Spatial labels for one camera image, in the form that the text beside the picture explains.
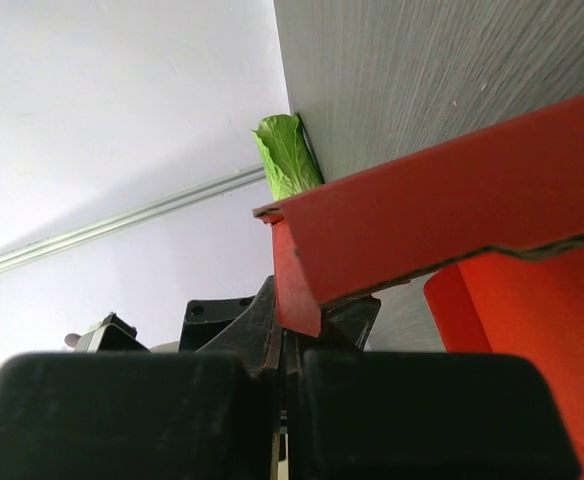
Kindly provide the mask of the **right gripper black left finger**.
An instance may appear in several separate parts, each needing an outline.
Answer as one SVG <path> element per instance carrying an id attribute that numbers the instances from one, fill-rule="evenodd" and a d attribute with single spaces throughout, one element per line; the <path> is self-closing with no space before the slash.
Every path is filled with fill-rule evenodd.
<path id="1" fill-rule="evenodd" d="M 30 353 L 0 367 L 0 479 L 273 479 L 274 282 L 195 350 Z"/>

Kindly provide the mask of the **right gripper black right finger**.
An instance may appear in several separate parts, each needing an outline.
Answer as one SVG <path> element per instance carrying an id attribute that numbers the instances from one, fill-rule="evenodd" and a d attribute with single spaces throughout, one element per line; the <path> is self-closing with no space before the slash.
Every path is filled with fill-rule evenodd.
<path id="1" fill-rule="evenodd" d="M 284 299 L 294 479 L 577 479 L 550 388 L 528 360 L 329 344 L 316 302 Z"/>

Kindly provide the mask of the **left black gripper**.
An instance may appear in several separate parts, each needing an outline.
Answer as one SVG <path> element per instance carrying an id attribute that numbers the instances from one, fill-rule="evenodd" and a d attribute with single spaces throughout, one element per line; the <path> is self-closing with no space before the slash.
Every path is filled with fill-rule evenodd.
<path id="1" fill-rule="evenodd" d="M 250 307 L 254 296 L 191 300 L 181 329 L 181 351 L 256 352 L 262 348 L 262 328 L 248 318 L 236 320 Z"/>

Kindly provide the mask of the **red paper box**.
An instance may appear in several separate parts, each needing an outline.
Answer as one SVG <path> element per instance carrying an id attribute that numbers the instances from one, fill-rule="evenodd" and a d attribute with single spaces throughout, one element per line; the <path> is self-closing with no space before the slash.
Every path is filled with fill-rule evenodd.
<path id="1" fill-rule="evenodd" d="M 282 324 L 425 277 L 446 350 L 541 371 L 584 467 L 584 95 L 255 211 Z"/>

